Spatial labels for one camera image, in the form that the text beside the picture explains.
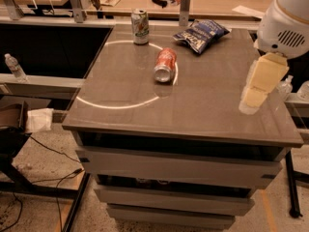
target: workbench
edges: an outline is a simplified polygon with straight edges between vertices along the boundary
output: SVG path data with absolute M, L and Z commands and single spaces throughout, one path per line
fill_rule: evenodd
M 254 17 L 233 11 L 242 5 L 249 9 L 264 13 L 272 0 L 191 0 L 190 18 L 229 18 L 253 20 Z M 152 0 L 121 0 L 116 6 L 102 6 L 105 15 L 128 16 L 133 9 L 140 8 L 148 12 L 149 17 L 178 18 L 180 5 L 168 5 L 165 8 Z

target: concrete floor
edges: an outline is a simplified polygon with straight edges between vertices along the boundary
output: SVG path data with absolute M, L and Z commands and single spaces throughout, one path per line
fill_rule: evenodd
M 69 131 L 62 130 L 61 124 L 53 124 L 52 130 L 33 133 L 33 137 L 49 148 L 63 151 L 70 157 L 77 159 L 74 152 L 76 143 Z M 295 169 L 309 173 L 309 146 L 293 149 Z M 229 232 L 291 232 L 308 231 L 309 227 L 309 188 L 298 186 L 298 196 L 303 217 L 291 218 L 290 194 L 287 184 L 285 162 L 282 161 L 283 170 L 266 190 L 258 190 L 253 195 L 255 206 L 244 216 L 237 217 Z M 17 157 L 16 166 L 31 182 L 61 178 L 75 169 L 79 163 L 55 154 L 29 139 Z M 61 188 L 77 189 L 82 175 L 75 179 L 62 182 Z M 0 181 L 6 177 L 0 174 Z M 57 182 L 45 182 L 42 185 L 55 187 Z M 78 213 L 75 217 L 71 231 L 104 231 L 104 232 L 210 232 L 212 230 L 192 227 L 179 227 L 174 225 L 150 224 L 145 222 L 116 221 L 106 213 L 106 205 L 100 203 L 93 191 L 96 182 L 91 178 L 83 195 Z M 16 194 L 22 201 L 23 209 L 19 222 L 6 231 L 22 232 L 55 232 L 60 231 L 60 220 L 55 198 L 38 197 Z M 60 200 L 60 209 L 63 217 L 70 209 L 70 201 Z M 20 204 L 14 195 L 0 192 L 0 232 L 18 217 Z

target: black cable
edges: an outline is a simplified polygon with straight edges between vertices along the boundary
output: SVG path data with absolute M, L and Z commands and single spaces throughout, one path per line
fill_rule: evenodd
M 75 178 L 75 176 L 67 177 L 66 179 L 73 179 L 73 178 Z M 38 181 L 31 182 L 31 184 L 35 184 L 35 183 L 39 183 L 39 182 L 54 182 L 54 181 L 60 181 L 60 180 L 62 180 L 62 179 L 63 179 L 63 178 L 38 180 Z
M 80 163 L 79 160 L 73 159 L 73 158 L 69 157 L 66 153 L 53 150 L 53 149 L 51 149 L 51 148 L 49 148 L 49 147 L 43 145 L 40 141 L 38 141 L 36 138 L 32 137 L 31 135 L 28 135 L 28 136 L 29 136 L 32 140 L 34 140 L 36 143 L 38 143 L 38 144 L 40 144 L 41 146 L 43 146 L 45 149 L 47 149 L 47 150 L 49 150 L 49 151 L 52 151 L 52 152 L 54 152 L 54 153 L 57 153 L 57 154 L 59 154 L 59 155 L 63 155 L 63 156 L 67 157 L 67 158 L 70 159 L 70 160 L 73 160 L 73 161 L 76 161 L 76 162 Z
M 19 198 L 16 197 L 15 193 L 13 193 L 13 196 L 14 196 L 15 200 L 17 200 L 17 201 L 19 202 L 19 204 L 20 204 L 20 210 L 19 210 L 18 218 L 17 218 L 17 220 L 16 220 L 13 224 L 11 224 L 10 226 L 8 226 L 8 227 L 6 227 L 6 228 L 0 230 L 0 232 L 4 232 L 4 231 L 6 231 L 6 230 L 12 228 L 13 226 L 15 226 L 15 225 L 19 222 L 19 219 L 20 219 L 20 217 L 21 217 L 22 208 L 23 208 L 23 203 L 22 203 L 22 201 L 21 201 Z
M 70 174 L 68 174 L 67 176 L 61 178 L 61 180 L 57 183 L 56 186 L 56 192 L 58 192 L 58 186 L 60 185 L 60 183 L 64 180 L 66 180 L 67 178 L 74 178 L 76 177 L 78 174 L 80 174 L 81 172 L 83 172 L 84 170 L 81 168 L 78 168 L 76 170 L 74 170 L 73 172 L 71 172 Z M 62 231 L 62 218 L 61 218 L 61 211 L 60 211 L 60 204 L 59 204 L 59 199 L 58 199 L 58 195 L 56 196 L 56 200 L 57 200 L 57 207 L 58 207 L 58 213 L 59 213 L 59 220 L 60 220 L 60 231 Z

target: cabinet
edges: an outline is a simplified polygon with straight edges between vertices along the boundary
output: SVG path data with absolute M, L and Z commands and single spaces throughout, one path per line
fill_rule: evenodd
M 151 26 L 141 46 L 129 25 L 116 25 L 63 127 L 109 216 L 226 229 L 303 141 L 277 93 L 255 115 L 239 112 L 248 63 L 259 55 L 247 31 L 233 29 L 197 56 L 169 38 L 180 30 Z M 178 54 L 173 85 L 154 83 L 160 46 Z

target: plastic bottle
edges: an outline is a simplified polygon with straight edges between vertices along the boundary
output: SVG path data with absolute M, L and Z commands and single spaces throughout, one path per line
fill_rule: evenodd
M 28 82 L 27 75 L 19 65 L 18 61 L 11 56 L 11 54 L 7 53 L 5 56 L 6 65 L 9 67 L 10 71 L 17 79 L 17 82 Z
M 303 100 L 309 102 L 309 81 L 302 83 L 297 91 L 297 96 Z
M 291 94 L 293 90 L 293 86 L 291 84 L 293 79 L 292 75 L 288 75 L 288 77 L 284 81 L 280 81 L 277 85 L 277 90 L 282 100 L 285 101 L 289 94 Z

